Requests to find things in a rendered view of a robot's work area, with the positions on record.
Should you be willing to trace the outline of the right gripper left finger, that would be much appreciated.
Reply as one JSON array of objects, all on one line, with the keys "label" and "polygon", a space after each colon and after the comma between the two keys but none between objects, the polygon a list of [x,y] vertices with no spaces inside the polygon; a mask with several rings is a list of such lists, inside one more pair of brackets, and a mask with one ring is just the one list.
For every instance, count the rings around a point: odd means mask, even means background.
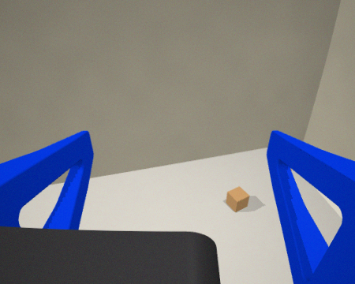
[{"label": "right gripper left finger", "polygon": [[43,228],[79,230],[92,172],[88,130],[0,164],[0,226],[20,227],[24,205],[69,170],[54,210]]}]

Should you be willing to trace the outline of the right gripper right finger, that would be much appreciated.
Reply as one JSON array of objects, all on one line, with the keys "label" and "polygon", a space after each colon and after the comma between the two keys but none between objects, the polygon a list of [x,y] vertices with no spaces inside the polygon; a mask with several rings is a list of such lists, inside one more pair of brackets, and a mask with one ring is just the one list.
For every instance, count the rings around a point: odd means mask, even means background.
[{"label": "right gripper right finger", "polygon": [[[355,284],[355,161],[278,130],[271,132],[267,160],[293,284]],[[341,209],[342,224],[330,246],[291,170]]]}]

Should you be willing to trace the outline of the tan cube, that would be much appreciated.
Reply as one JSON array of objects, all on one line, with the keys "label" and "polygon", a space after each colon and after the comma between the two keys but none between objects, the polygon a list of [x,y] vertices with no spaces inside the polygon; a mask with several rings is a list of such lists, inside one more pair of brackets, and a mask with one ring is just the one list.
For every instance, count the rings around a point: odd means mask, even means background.
[{"label": "tan cube", "polygon": [[234,212],[248,206],[249,195],[240,186],[236,189],[229,190],[227,192],[226,203],[234,210]]}]

